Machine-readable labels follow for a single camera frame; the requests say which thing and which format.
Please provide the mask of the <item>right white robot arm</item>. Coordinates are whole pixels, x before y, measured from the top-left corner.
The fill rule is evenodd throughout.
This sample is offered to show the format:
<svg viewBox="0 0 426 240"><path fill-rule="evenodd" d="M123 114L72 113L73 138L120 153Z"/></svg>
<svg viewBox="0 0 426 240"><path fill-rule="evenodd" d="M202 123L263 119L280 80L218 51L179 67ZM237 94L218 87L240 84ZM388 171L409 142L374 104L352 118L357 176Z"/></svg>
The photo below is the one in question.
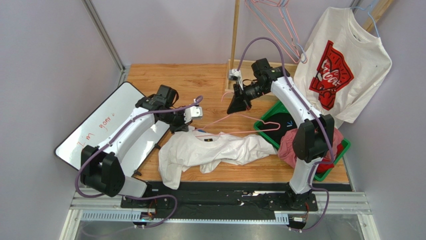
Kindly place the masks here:
<svg viewBox="0 0 426 240"><path fill-rule="evenodd" d="M296 165L289 186L294 194L305 194L313 189L312 181L320 161L332 153L334 118L320 113L309 103L284 66L272 67L267 59L262 58L256 60L251 69L255 79L248 85L243 83L239 69L229 70L228 79L234 81L234 85L227 113L250 110L252 100L268 93L277 97L297 127L292 142Z"/></svg>

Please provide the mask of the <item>white flower print t-shirt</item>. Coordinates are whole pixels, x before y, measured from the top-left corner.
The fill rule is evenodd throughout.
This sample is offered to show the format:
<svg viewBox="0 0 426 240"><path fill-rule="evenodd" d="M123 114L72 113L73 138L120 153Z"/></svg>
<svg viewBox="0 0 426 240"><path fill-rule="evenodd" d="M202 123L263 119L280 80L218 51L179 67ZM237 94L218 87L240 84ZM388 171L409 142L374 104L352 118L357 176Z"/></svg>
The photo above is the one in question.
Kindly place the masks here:
<svg viewBox="0 0 426 240"><path fill-rule="evenodd" d="M215 135L190 127L187 132L173 134L160 148L158 171L163 184L176 190L182 173L191 167L198 166L202 174L208 174L220 163L241 166L276 154L272 144L256 134Z"/></svg>

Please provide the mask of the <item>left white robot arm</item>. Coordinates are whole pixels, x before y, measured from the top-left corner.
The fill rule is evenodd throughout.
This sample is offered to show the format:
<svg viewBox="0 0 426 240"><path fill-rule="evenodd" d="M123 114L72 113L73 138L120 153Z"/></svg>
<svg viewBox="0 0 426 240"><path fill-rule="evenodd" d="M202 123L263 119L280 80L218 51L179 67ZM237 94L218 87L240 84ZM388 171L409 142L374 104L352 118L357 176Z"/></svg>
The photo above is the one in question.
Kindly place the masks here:
<svg viewBox="0 0 426 240"><path fill-rule="evenodd" d="M178 98L175 89L161 85L157 93L139 99L129 117L107 139L97 146L85 146L80 155L75 190L86 197L79 187L83 184L98 191L97 197L120 195L141 198L147 183L125 175L121 161L137 140L158 121L168 124L174 133L188 131L193 119L202 116L199 104L203 96L198 96L189 105L175 108Z"/></svg>

